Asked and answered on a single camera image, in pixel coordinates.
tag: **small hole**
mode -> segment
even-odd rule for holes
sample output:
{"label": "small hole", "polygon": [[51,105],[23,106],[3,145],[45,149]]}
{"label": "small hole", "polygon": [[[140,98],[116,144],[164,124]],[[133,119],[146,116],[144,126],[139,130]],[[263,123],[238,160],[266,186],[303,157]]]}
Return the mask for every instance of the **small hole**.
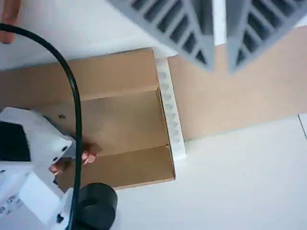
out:
{"label": "small hole", "polygon": [[172,96],[170,94],[163,94],[165,100],[171,100]]}
{"label": "small hole", "polygon": [[172,110],[173,109],[173,106],[171,104],[166,104],[164,107],[165,107],[166,110]]}
{"label": "small hole", "polygon": [[62,152],[64,152],[67,148],[68,148],[68,146],[64,146],[64,147],[62,148]]}
{"label": "small hole", "polygon": [[159,78],[161,78],[161,79],[166,79],[167,78],[167,76],[166,76],[166,73],[164,73],[164,72],[159,72]]}
{"label": "small hole", "polygon": [[62,223],[63,220],[64,220],[64,217],[62,217],[61,214],[59,213],[57,215],[57,223],[60,224],[60,223]]}
{"label": "small hole", "polygon": [[168,117],[168,118],[170,118],[170,119],[175,119],[176,114],[174,114],[174,113],[171,113],[171,114],[167,113],[167,114],[166,114],[166,117]]}
{"label": "small hole", "polygon": [[178,130],[171,130],[170,131],[171,135],[177,136],[179,134]]}
{"label": "small hole", "polygon": [[176,128],[178,126],[178,123],[176,121],[170,122],[170,126]]}
{"label": "small hole", "polygon": [[58,115],[58,118],[59,118],[59,119],[66,119],[66,116],[65,116],[64,114],[59,114],[59,115]]}
{"label": "small hole", "polygon": [[168,90],[168,88],[169,88],[169,85],[168,84],[165,84],[165,83],[163,83],[163,84],[161,84],[161,89],[162,90]]}

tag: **cardboard box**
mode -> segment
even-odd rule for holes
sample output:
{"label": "cardboard box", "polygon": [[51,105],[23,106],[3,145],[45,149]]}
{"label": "cardboard box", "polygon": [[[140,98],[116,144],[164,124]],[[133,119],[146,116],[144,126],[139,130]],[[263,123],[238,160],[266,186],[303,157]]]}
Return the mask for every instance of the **cardboard box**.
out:
{"label": "cardboard box", "polygon": [[[123,188],[175,178],[152,50],[69,62],[83,113],[83,135],[101,147],[83,166],[82,186],[102,182]],[[0,73],[0,107],[35,109],[63,130],[75,130],[71,90],[59,64]],[[74,167],[58,183],[73,185]]]}
{"label": "cardboard box", "polygon": [[226,44],[215,47],[215,71],[180,56],[168,63],[185,140],[307,113],[307,26],[283,37],[234,75]]}

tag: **finger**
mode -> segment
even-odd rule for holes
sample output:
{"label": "finger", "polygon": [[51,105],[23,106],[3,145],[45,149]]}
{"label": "finger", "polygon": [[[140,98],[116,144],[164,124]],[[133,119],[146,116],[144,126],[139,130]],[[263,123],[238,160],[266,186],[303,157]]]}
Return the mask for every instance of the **finger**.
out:
{"label": "finger", "polygon": [[52,164],[49,169],[54,175],[57,175],[65,171],[68,168],[69,164],[69,161],[64,161],[60,159],[57,163]]}
{"label": "finger", "polygon": [[90,155],[89,158],[88,158],[87,163],[92,164],[92,163],[95,162],[95,160],[96,160],[96,156],[95,155]]}
{"label": "finger", "polygon": [[[5,0],[1,22],[4,24],[16,25],[20,6],[21,0]],[[10,44],[14,41],[14,34],[1,31],[0,41],[5,44]]]}
{"label": "finger", "polygon": [[86,165],[88,163],[88,159],[86,159],[83,163],[82,163],[82,165]]}
{"label": "finger", "polygon": [[85,161],[89,157],[89,153],[87,151],[83,151],[82,153],[82,161]]}

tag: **white surface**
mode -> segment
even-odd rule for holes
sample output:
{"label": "white surface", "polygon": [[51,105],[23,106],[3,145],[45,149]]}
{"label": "white surface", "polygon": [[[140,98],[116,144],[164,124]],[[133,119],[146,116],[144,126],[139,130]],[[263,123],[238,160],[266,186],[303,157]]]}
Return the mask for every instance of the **white surface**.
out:
{"label": "white surface", "polygon": [[[16,221],[18,217],[26,217],[23,222]],[[27,208],[21,206],[20,209],[5,217],[5,221],[1,220],[1,230],[50,230],[40,222],[37,217]]]}
{"label": "white surface", "polygon": [[0,173],[0,177],[15,174],[27,174],[27,172],[32,171],[33,168],[34,164],[31,162],[0,161],[0,171],[5,170],[4,173]]}
{"label": "white surface", "polygon": [[177,180],[118,191],[112,230],[305,230],[307,141],[296,117],[186,144]]}
{"label": "white surface", "polygon": [[167,58],[156,58],[156,67],[173,159],[182,160],[187,154]]}
{"label": "white surface", "polygon": [[14,174],[10,177],[2,178],[3,175],[0,174],[0,208],[4,206],[6,201],[13,195],[16,195],[24,182],[27,179],[27,175],[25,174]]}
{"label": "white surface", "polygon": [[35,172],[29,174],[19,191],[19,197],[28,209],[45,225],[56,220],[63,192],[50,182],[45,182]]}
{"label": "white surface", "polygon": [[[0,0],[0,11],[4,0]],[[226,41],[224,0],[214,0],[214,39]],[[307,18],[298,25],[306,25]],[[20,27],[53,44],[67,59],[87,58],[125,50],[156,47],[161,55],[176,54],[127,20],[106,0],[23,0]],[[0,44],[0,69],[55,61],[41,46],[18,37]]]}

